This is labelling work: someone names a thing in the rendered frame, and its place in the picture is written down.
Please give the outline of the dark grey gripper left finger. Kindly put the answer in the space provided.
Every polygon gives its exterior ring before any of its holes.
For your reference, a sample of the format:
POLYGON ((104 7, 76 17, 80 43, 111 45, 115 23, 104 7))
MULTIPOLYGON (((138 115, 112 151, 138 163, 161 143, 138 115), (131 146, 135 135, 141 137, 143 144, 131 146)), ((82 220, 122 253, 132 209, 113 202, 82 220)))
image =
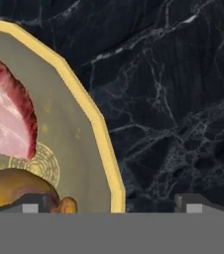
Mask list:
POLYGON ((49 213, 48 196, 46 194, 27 193, 10 204, 0 206, 0 212, 49 213))

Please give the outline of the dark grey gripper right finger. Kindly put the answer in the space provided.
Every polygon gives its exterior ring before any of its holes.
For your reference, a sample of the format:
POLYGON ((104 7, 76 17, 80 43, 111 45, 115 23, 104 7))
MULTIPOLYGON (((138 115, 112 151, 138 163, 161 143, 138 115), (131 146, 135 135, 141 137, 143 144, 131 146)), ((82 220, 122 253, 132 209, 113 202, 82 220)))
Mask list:
POLYGON ((198 193, 178 193, 174 197, 175 212, 181 213, 220 213, 224 206, 215 204, 198 193))

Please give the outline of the brown chicken drumstick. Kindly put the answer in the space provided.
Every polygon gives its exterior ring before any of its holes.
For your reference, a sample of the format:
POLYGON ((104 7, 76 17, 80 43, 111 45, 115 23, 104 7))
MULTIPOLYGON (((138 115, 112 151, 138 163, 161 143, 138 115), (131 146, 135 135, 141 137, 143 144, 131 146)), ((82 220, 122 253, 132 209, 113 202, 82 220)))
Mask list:
POLYGON ((70 196, 60 199, 54 186, 43 178, 21 169, 0 170, 0 206, 30 193, 46 194, 50 213, 77 213, 76 200, 70 196))

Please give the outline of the yellow-rimmed grey bowl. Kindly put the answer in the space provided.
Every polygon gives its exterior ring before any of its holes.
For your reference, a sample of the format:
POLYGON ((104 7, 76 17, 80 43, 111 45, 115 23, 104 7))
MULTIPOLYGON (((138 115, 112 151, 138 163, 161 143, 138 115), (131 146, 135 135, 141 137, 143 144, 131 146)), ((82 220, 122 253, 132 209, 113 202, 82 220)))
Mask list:
POLYGON ((30 171, 76 199, 80 212, 123 212, 125 188, 104 117, 66 60, 0 20, 0 60, 28 89, 39 123, 36 157, 0 155, 0 169, 30 171))

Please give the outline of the raw red steak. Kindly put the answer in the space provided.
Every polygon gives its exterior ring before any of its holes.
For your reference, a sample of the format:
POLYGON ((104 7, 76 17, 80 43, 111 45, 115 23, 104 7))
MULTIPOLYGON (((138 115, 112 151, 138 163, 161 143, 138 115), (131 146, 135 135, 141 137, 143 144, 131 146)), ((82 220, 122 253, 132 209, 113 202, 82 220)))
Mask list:
POLYGON ((30 160, 36 154, 37 136, 30 94, 0 61, 0 154, 30 160))

